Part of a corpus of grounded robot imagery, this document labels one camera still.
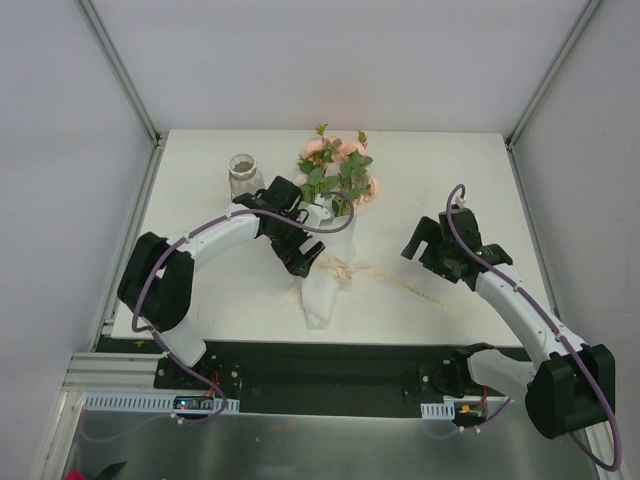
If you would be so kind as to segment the pink flowers with green leaves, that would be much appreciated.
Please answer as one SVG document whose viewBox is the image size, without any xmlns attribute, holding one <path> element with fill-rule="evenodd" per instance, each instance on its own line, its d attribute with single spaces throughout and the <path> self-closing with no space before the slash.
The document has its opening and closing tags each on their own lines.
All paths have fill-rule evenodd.
<svg viewBox="0 0 640 480">
<path fill-rule="evenodd" d="M 357 208 L 376 196 L 378 182 L 369 171 L 373 158 L 368 154 L 367 133 L 359 131 L 356 140 L 343 141 L 329 135 L 327 129 L 327 124 L 316 126 L 317 138 L 299 155 L 300 174 L 295 182 L 304 202 L 313 203 L 320 196 L 329 201 L 336 216 L 344 216 L 349 211 L 346 201 L 341 197 L 329 197 L 329 193 L 342 192 Z"/>
</svg>

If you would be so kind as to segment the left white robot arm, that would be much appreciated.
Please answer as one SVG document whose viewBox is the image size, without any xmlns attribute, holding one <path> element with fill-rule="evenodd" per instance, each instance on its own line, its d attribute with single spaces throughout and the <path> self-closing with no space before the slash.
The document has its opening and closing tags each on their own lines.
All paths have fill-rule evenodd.
<svg viewBox="0 0 640 480">
<path fill-rule="evenodd" d="M 202 358 L 205 342 L 188 319 L 195 274 L 226 251 L 264 236 L 289 274 L 307 277 L 325 245 L 304 246 L 311 235 L 299 227 L 307 216 L 301 202 L 300 188 L 278 176 L 269 188 L 234 198 L 209 227 L 173 237 L 147 232 L 136 241 L 117 298 L 180 360 L 176 375 L 188 388 L 204 387 L 212 369 Z"/>
</svg>

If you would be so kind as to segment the red object at bottom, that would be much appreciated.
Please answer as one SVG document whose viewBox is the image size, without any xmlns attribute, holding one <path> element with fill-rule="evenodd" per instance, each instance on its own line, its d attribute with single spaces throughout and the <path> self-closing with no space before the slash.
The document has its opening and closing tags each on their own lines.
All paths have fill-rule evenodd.
<svg viewBox="0 0 640 480">
<path fill-rule="evenodd" d="M 73 469 L 63 477 L 63 480 L 87 480 L 87 478 L 78 470 Z"/>
</svg>

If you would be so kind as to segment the white wrapping paper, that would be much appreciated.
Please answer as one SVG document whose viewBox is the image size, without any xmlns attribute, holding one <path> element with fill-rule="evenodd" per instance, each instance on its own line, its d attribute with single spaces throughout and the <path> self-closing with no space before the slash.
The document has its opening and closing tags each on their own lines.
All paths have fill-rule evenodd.
<svg viewBox="0 0 640 480">
<path fill-rule="evenodd" d="M 340 232 L 320 235 L 324 250 L 300 284 L 301 306 L 308 330 L 329 327 L 338 292 L 351 282 L 348 269 L 356 254 L 355 225 L 353 219 Z"/>
</svg>

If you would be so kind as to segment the white ribbed ceramic vase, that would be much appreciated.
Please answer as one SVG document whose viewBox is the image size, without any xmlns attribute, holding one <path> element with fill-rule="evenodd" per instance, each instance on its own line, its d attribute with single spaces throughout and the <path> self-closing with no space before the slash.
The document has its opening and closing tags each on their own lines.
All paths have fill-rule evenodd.
<svg viewBox="0 0 640 480">
<path fill-rule="evenodd" d="M 234 155 L 228 163 L 231 198 L 242 194 L 256 194 L 265 188 L 263 175 L 256 160 L 249 154 Z"/>
</svg>

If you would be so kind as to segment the black object at bottom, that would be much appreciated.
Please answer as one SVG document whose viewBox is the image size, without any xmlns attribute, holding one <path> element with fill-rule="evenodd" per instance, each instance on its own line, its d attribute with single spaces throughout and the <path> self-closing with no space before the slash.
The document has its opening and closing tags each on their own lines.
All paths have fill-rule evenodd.
<svg viewBox="0 0 640 480">
<path fill-rule="evenodd" d="M 123 461 L 108 465 L 95 477 L 95 480 L 114 480 L 126 464 L 127 462 Z"/>
</svg>

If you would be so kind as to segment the cream ribbon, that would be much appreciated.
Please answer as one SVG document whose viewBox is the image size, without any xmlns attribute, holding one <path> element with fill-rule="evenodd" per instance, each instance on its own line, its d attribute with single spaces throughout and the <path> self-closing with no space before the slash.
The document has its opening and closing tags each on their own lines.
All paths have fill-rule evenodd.
<svg viewBox="0 0 640 480">
<path fill-rule="evenodd" d="M 316 270 L 324 270 L 329 273 L 333 280 L 337 282 L 338 286 L 343 289 L 349 288 L 353 282 L 353 276 L 357 273 L 360 273 L 373 278 L 374 280 L 382 284 L 392 286 L 393 288 L 406 290 L 412 295 L 420 297 L 421 299 L 447 312 L 449 315 L 452 315 L 455 318 L 464 317 L 462 311 L 459 308 L 453 305 L 449 305 L 443 300 L 434 297 L 425 291 L 419 290 L 418 288 L 398 278 L 389 276 L 382 270 L 371 265 L 350 265 L 335 256 L 322 254 L 320 256 L 320 259 L 314 262 L 311 272 L 314 272 Z"/>
</svg>

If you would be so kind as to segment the aluminium frame post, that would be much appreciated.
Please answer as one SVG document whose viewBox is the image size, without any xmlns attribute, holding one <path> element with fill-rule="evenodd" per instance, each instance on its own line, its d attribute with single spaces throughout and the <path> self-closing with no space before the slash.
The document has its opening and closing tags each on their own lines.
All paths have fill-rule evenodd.
<svg viewBox="0 0 640 480">
<path fill-rule="evenodd" d="M 588 0 L 584 2 L 576 19 L 573 21 L 570 29 L 544 71 L 544 74 L 537 83 L 524 110 L 518 117 L 509 134 L 505 137 L 505 145 L 508 152 L 514 150 L 527 126 L 542 106 L 545 98 L 550 93 L 559 75 L 562 73 L 565 64 L 569 61 L 574 50 L 577 48 L 582 37 L 604 4 L 605 1 L 603 0 Z"/>
<path fill-rule="evenodd" d="M 112 76 L 146 136 L 153 146 L 161 146 L 163 135 L 152 120 L 95 3 L 91 0 L 77 0 L 75 4 L 87 23 Z"/>
</svg>

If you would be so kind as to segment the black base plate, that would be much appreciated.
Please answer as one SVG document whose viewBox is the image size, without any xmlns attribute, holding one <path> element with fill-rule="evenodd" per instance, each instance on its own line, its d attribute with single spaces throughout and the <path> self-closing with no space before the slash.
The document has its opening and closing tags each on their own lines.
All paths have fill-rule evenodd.
<svg viewBox="0 0 640 480">
<path fill-rule="evenodd" d="M 213 341 L 194 366 L 156 361 L 158 390 L 203 390 L 214 381 L 244 413 L 416 418 L 447 397 L 495 399 L 500 391 L 463 378 L 459 345 L 367 345 Z"/>
</svg>

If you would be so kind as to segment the left aluminium frame post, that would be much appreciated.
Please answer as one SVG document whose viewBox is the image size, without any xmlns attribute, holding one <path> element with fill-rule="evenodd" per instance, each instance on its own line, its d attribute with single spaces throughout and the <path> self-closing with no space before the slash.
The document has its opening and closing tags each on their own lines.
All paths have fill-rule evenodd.
<svg viewBox="0 0 640 480">
<path fill-rule="evenodd" d="M 152 120 L 95 3 L 91 0 L 77 0 L 75 4 L 87 23 L 112 76 L 146 136 L 153 146 L 161 146 L 163 135 Z"/>
</svg>

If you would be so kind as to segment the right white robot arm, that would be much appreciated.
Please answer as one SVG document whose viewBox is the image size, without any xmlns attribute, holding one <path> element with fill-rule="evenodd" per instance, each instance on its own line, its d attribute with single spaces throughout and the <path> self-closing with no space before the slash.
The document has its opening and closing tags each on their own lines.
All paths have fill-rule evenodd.
<svg viewBox="0 0 640 480">
<path fill-rule="evenodd" d="M 539 304 L 504 249 L 483 244 L 471 210 L 422 217 L 401 255 L 453 284 L 464 282 L 499 314 L 528 356 L 514 360 L 486 343 L 459 347 L 432 376 L 438 391 L 461 398 L 482 386 L 496 390 L 523 402 L 548 439 L 614 418 L 613 354 L 588 345 Z"/>
</svg>

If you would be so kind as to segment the right aluminium frame post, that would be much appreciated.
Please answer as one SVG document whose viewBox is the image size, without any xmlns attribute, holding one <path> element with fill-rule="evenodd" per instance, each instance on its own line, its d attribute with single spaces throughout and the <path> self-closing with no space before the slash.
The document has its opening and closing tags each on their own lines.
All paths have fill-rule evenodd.
<svg viewBox="0 0 640 480">
<path fill-rule="evenodd" d="M 569 61 L 574 50 L 577 48 L 582 37 L 604 4 L 605 1 L 603 0 L 588 0 L 584 2 L 576 19 L 573 21 L 570 29 L 544 71 L 544 74 L 537 83 L 524 110 L 518 117 L 509 134 L 505 137 L 505 145 L 508 152 L 514 150 L 527 126 L 542 106 L 545 98 L 550 93 L 559 75 L 562 73 L 565 64 Z"/>
</svg>

